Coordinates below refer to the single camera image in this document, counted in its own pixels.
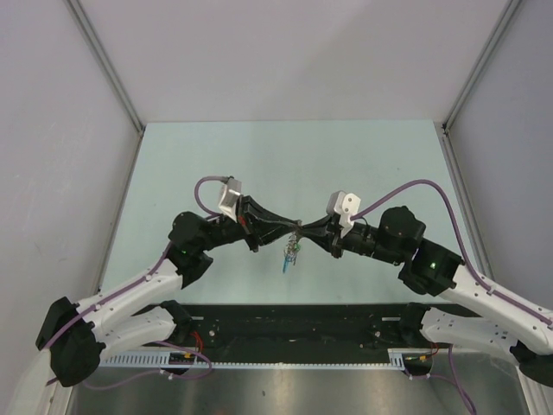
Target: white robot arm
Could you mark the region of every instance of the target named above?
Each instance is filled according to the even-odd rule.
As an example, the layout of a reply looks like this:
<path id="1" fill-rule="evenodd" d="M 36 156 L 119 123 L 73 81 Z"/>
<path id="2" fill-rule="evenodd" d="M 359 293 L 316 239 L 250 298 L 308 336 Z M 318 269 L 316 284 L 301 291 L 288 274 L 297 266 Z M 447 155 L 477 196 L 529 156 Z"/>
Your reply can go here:
<path id="1" fill-rule="evenodd" d="M 116 353 L 149 342 L 181 342 L 190 333 L 192 318 L 177 302 L 133 315 L 200 278 L 213 262 L 205 251 L 244 240 L 256 252 L 293 233 L 335 258 L 349 251 L 394 265 L 403 263 L 399 278 L 414 292 L 440 296 L 480 316 L 453 316 L 410 304 L 400 321 L 407 343 L 445 342 L 475 348 L 519 365 L 532 379 L 553 386 L 553 312 L 485 276 L 475 277 L 466 258 L 423 238 L 425 225 L 406 207 L 385 211 L 378 228 L 355 222 L 381 201 L 358 214 L 359 198 L 337 192 L 328 203 L 327 216 L 303 226 L 241 195 L 240 182 L 228 178 L 219 203 L 222 215 L 204 219 L 190 212 L 179 214 L 168 248 L 155 265 L 111 291 L 78 303 L 64 297 L 52 304 L 36 345 L 50 349 L 58 380 L 71 386 Z M 293 256 L 293 250 L 287 252 L 285 260 L 293 261 Z"/>

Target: purple cable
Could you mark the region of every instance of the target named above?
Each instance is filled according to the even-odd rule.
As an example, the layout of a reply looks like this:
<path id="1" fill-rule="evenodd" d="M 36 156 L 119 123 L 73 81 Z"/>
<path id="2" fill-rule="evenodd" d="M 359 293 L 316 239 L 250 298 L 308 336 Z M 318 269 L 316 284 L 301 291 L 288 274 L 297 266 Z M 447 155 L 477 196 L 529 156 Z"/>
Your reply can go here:
<path id="1" fill-rule="evenodd" d="M 446 193 L 443 191 L 443 189 L 437 183 L 432 182 L 431 180 L 427 180 L 427 179 L 418 179 L 418 180 L 413 180 L 412 182 L 405 183 L 403 186 L 400 186 L 400 187 L 396 188 L 395 190 L 391 191 L 388 195 L 384 196 L 383 198 L 379 199 L 378 201 L 375 201 L 368 208 L 366 208 L 366 209 L 362 210 L 361 212 L 359 212 L 358 214 L 355 214 L 354 216 L 352 216 L 352 220 L 357 220 L 357 219 L 362 218 L 366 214 L 369 214 L 374 209 L 378 208 L 383 203 L 386 203 L 389 199 L 391 199 L 392 197 L 394 197 L 398 193 L 401 193 L 401 192 L 403 192 L 404 190 L 406 190 L 408 188 L 416 186 L 417 184 L 426 184 L 426 185 L 434 188 L 440 194 L 440 196 L 442 197 L 442 199 L 443 199 L 443 201 L 446 205 L 446 208 L 448 209 L 449 218 L 451 219 L 451 223 L 453 225 L 453 229 L 454 229 L 454 232 L 455 232 L 455 237 L 457 239 L 457 243 L 459 244 L 459 248 L 461 249 L 461 255 L 462 255 L 463 259 L 465 260 L 465 263 L 467 264 L 467 268 L 468 268 L 470 274 L 472 275 L 474 280 L 476 280 L 476 282 L 478 282 L 478 284 L 480 284 L 485 290 L 490 291 L 492 287 L 490 285 L 488 285 L 486 282 L 484 282 L 484 280 L 480 277 L 480 275 L 478 274 L 478 272 L 474 268 L 473 264 L 470 262 L 470 259 L 468 258 L 467 249 L 465 248 L 465 244 L 463 243 L 463 239 L 461 237 L 461 231 L 459 229 L 459 225 L 457 224 L 457 219 L 455 218 L 455 213 L 453 211 L 453 208 L 451 207 L 451 203 L 449 202 L 449 198 L 446 195 Z M 503 299 L 504 301 L 507 301 L 509 304 L 514 305 L 518 309 L 530 314 L 531 316 L 536 317 L 540 322 L 544 322 L 548 326 L 553 324 L 553 321 L 551 321 L 546 316 L 541 315 L 537 311 L 531 309 L 530 307 L 528 307 L 524 304 L 519 303 L 514 298 L 510 298 L 509 296 L 507 296 L 506 294 L 504 294 L 500 291 L 494 290 L 494 291 L 492 291 L 492 295 L 497 296 L 497 297 Z"/>
<path id="2" fill-rule="evenodd" d="M 171 242 L 167 244 L 165 249 L 163 250 L 162 256 L 157 260 L 157 262 L 154 264 L 151 270 L 148 271 L 147 274 L 140 277 L 137 281 L 130 283 L 129 285 L 126 285 L 120 290 L 115 291 L 113 294 L 110 294 L 108 297 L 101 299 L 95 304 L 92 304 L 91 306 L 87 307 L 83 311 L 81 311 L 77 316 L 73 317 L 71 320 L 69 320 L 66 324 L 64 324 L 61 329 L 59 329 L 55 335 L 52 336 L 52 338 L 44 345 L 44 348 L 42 349 L 49 349 L 52 347 L 54 343 L 58 341 L 60 337 L 63 336 L 63 334 L 68 331 L 77 321 L 79 321 L 82 317 L 87 316 L 88 314 L 92 313 L 96 309 L 96 305 L 104 305 L 108 301 L 111 301 L 113 298 L 119 297 L 120 295 L 124 294 L 125 292 L 132 290 L 136 286 L 140 285 L 144 281 L 146 281 L 146 277 L 148 275 L 153 275 L 160 266 L 162 266 L 162 262 L 167 257 L 167 252 L 169 251 L 169 248 L 171 247 Z M 49 380 L 46 384 L 46 386 L 52 385 L 55 381 L 57 381 L 57 378 L 52 378 Z"/>
<path id="3" fill-rule="evenodd" d="M 474 409 L 474 404 L 472 404 L 472 400 L 467 399 L 467 394 L 461 387 L 461 383 L 459 382 L 459 376 L 457 375 L 457 369 L 455 368 L 455 364 L 453 363 L 453 344 L 449 345 L 448 359 L 449 359 L 449 366 L 451 367 L 451 374 L 453 375 L 453 382 L 457 387 L 457 390 L 459 391 L 459 394 L 462 397 L 463 402 L 465 403 L 465 406 L 471 412 L 471 414 L 475 415 L 476 411 L 474 412 L 471 411 L 471 409 Z"/>
<path id="4" fill-rule="evenodd" d="M 190 354 L 194 354 L 195 356 L 198 356 L 199 358 L 201 358 L 208 365 L 208 369 L 204 373 L 196 374 L 194 376 L 185 376 L 185 375 L 181 375 L 181 374 L 170 373 L 169 375 L 173 375 L 174 378 L 183 379 L 183 380 L 197 380 L 197 379 L 205 378 L 206 376 L 208 376 L 213 371 L 212 362 L 207 358 L 207 356 L 205 356 L 204 354 L 202 354 L 200 352 L 196 352 L 196 351 L 194 351 L 192 349 L 189 349 L 189 348 L 181 348 L 179 346 L 176 346 L 174 344 L 167 343 L 167 342 L 155 342 L 155 343 L 160 344 L 162 346 L 169 347 L 169 348 L 176 348 L 177 350 L 180 350 L 182 352 L 187 352 L 187 353 L 190 353 Z M 159 374 L 159 373 L 160 373 L 160 370 L 148 370 L 146 372 L 137 373 L 137 374 L 135 374 L 134 376 L 131 376 L 128 379 L 121 380 L 117 383 L 113 383 L 111 385 L 106 385 L 106 386 L 91 385 L 86 380 L 84 380 L 82 382 L 82 384 L 83 384 L 84 387 L 86 387 L 88 389 L 91 389 L 93 391 L 109 391 L 111 389 L 115 389 L 116 387 L 127 385 L 127 384 L 131 383 L 133 380 L 140 379 L 144 376 L 149 376 L 151 374 Z"/>
<path id="5" fill-rule="evenodd" d="M 440 374 L 423 374 L 420 376 L 413 376 L 409 373 L 409 370 L 407 370 L 407 367 L 405 368 L 405 374 L 409 376 L 409 379 L 412 380 L 428 380 L 428 379 L 438 379 L 438 380 L 444 380 L 450 385 L 456 386 L 457 390 L 459 390 L 459 394 L 461 395 L 461 399 L 463 400 L 463 404 L 468 409 L 471 415 L 477 415 L 476 412 L 476 405 L 474 404 L 473 400 L 468 396 L 467 391 L 465 391 L 462 387 L 458 386 L 453 380 L 446 378 L 445 376 L 441 376 Z"/>
<path id="6" fill-rule="evenodd" d="M 209 214 L 210 216 L 217 216 L 219 215 L 217 212 L 214 212 L 209 207 L 203 204 L 203 202 L 200 199 L 200 187 L 205 182 L 226 182 L 228 180 L 228 177 L 224 176 L 206 176 L 199 179 L 199 181 L 194 186 L 194 199 L 196 200 L 196 203 L 198 203 L 198 206 L 201 210 Z"/>

